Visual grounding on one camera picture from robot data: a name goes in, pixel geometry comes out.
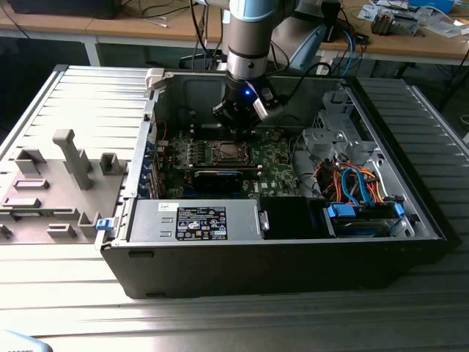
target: warning label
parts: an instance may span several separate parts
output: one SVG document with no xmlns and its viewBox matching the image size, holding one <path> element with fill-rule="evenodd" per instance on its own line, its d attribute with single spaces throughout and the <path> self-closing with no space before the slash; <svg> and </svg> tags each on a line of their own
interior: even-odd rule
<svg viewBox="0 0 469 352">
<path fill-rule="evenodd" d="M 177 232 L 179 241 L 227 240 L 226 208 L 178 208 Z"/>
</svg>

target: motherboard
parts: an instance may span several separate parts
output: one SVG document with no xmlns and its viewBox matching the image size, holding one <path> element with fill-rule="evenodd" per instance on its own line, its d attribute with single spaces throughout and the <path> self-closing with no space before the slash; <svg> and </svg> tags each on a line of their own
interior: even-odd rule
<svg viewBox="0 0 469 352">
<path fill-rule="evenodd" d="M 167 199 L 255 199 L 300 195 L 289 140 L 275 130 L 244 142 L 214 133 L 180 131 L 160 150 L 158 176 Z"/>
</svg>

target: green circuit board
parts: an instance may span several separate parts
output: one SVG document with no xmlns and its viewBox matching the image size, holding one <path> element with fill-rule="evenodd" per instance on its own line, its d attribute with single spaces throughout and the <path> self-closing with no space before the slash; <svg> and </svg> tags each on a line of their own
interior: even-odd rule
<svg viewBox="0 0 469 352">
<path fill-rule="evenodd" d="M 180 133 L 170 139 L 171 156 L 174 163 L 165 165 L 166 198 L 168 199 L 256 199 L 257 197 L 293 197 L 300 195 L 295 184 L 295 174 L 289 165 L 288 139 L 279 138 L 271 130 L 257 131 L 248 142 L 193 140 Z M 203 165 L 215 170 L 224 170 L 223 162 L 232 165 L 239 159 L 236 169 L 245 175 L 243 189 L 235 194 L 200 194 L 191 189 L 188 178 L 192 168 Z"/>
</svg>

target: wooden desk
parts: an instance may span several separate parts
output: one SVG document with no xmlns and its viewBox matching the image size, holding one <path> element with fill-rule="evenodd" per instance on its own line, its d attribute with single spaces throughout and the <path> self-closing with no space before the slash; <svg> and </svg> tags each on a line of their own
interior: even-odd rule
<svg viewBox="0 0 469 352">
<path fill-rule="evenodd" d="M 53 16 L 53 15 L 21 15 L 12 11 L 11 6 L 3 0 L 4 8 L 13 20 L 33 39 L 79 41 L 85 45 L 90 64 L 100 66 L 97 45 L 100 43 L 173 46 L 192 48 L 196 43 L 191 13 L 182 10 L 167 15 L 167 21 L 153 19 L 155 22 L 166 23 L 168 28 L 146 20 L 132 18 L 121 13 L 113 20 L 98 20 L 92 18 Z M 358 32 L 369 35 L 370 42 L 363 57 L 365 59 L 387 60 L 398 62 L 422 62 L 444 65 L 458 65 L 464 57 L 469 44 L 462 36 L 448 39 L 427 29 L 419 29 L 415 37 L 404 35 L 377 36 L 371 33 L 371 22 L 357 18 L 360 9 L 367 0 L 344 0 L 345 12 L 350 23 Z M 141 6 L 158 4 L 158 0 L 141 0 Z M 146 15 L 156 15 L 184 6 L 179 1 L 172 7 L 152 9 Z M 129 3 L 126 11 L 139 16 L 137 3 Z M 200 16 L 202 7 L 196 7 Z M 455 10 L 450 15 L 469 17 L 469 10 Z M 219 11 L 210 9 L 209 44 L 216 46 L 221 35 Z M 16 26 L 0 9 L 0 36 L 24 37 Z M 347 42 L 343 39 L 334 43 L 323 43 L 320 54 L 328 58 L 342 55 L 347 50 Z"/>
<path fill-rule="evenodd" d="M 155 0 L 141 0 L 141 6 L 145 8 L 147 5 L 154 4 Z M 145 15 L 157 15 L 158 13 L 165 13 L 178 8 L 183 5 L 161 7 L 148 11 Z M 220 10 L 214 7 L 209 8 L 209 41 L 218 42 L 221 36 L 221 19 Z M 136 5 L 127 7 L 126 11 L 139 17 L 139 11 Z M 194 11 L 196 17 L 200 18 L 202 15 L 202 6 L 195 6 Z M 158 18 L 153 18 L 151 21 L 167 24 L 167 28 L 163 28 L 149 21 L 140 18 L 132 18 L 125 13 L 121 13 L 114 20 L 98 20 L 94 19 L 86 28 L 86 33 L 90 35 L 105 35 L 117 37 L 136 37 L 136 38 L 154 38 L 154 39 L 167 39 L 167 40 L 196 40 L 196 33 L 193 27 L 191 11 L 189 9 L 181 10 L 170 15 L 167 15 L 168 20 L 164 21 Z"/>
<path fill-rule="evenodd" d="M 369 36 L 369 45 L 366 48 L 364 58 L 385 59 L 389 61 L 401 62 L 427 62 L 427 63 L 448 63 L 456 64 L 457 60 L 462 60 L 466 54 L 469 43 L 463 36 L 446 38 L 428 29 L 420 28 L 415 37 L 408 35 L 379 36 L 372 34 L 371 21 L 358 18 L 364 4 L 369 4 L 367 0 L 346 0 L 344 11 L 347 14 L 350 24 L 357 32 Z M 449 14 L 457 18 L 458 15 L 469 16 L 469 10 L 455 10 Z M 324 43 L 321 49 L 329 51 L 347 50 L 347 42 L 338 40 L 334 43 Z"/>
<path fill-rule="evenodd" d="M 193 30 L 191 12 L 181 10 L 167 15 L 167 21 L 154 18 L 151 21 L 167 24 L 163 28 L 149 21 L 132 18 L 121 13 L 113 20 L 98 20 L 93 18 L 56 16 L 56 15 L 22 15 L 14 13 L 7 0 L 3 1 L 8 15 L 32 39 L 64 40 L 81 42 L 85 45 L 91 66 L 100 66 L 97 46 L 100 43 L 123 45 L 170 46 L 179 48 L 193 48 L 196 44 L 196 35 Z M 143 8 L 158 4 L 158 0 L 141 0 Z M 126 6 L 131 15 L 139 16 L 136 4 Z M 172 7 L 159 7 L 150 10 L 146 15 L 175 10 L 181 6 L 176 1 Z M 195 7 L 197 18 L 200 18 L 202 6 Z M 210 9 L 209 14 L 209 40 L 207 47 L 217 46 L 221 36 L 220 11 Z M 0 37 L 24 37 L 15 24 L 4 14 L 0 8 Z"/>
</svg>

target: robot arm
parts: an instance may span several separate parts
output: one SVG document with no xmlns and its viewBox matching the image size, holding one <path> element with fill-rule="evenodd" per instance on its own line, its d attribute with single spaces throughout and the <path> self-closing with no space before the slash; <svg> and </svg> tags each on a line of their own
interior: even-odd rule
<svg viewBox="0 0 469 352">
<path fill-rule="evenodd" d="M 255 125 L 282 112 L 265 76 L 273 30 L 289 17 L 299 0 L 198 0 L 226 8 L 230 33 L 224 99 L 213 108 L 221 124 L 243 135 Z"/>
</svg>

